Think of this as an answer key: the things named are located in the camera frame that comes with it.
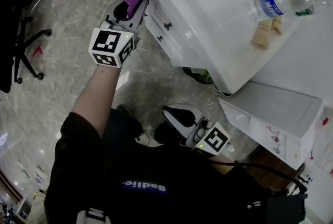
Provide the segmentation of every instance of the plastic water bottle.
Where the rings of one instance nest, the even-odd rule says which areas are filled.
[[[250,0],[247,3],[248,15],[257,21],[281,15],[294,15],[295,12],[310,8],[316,0]]]

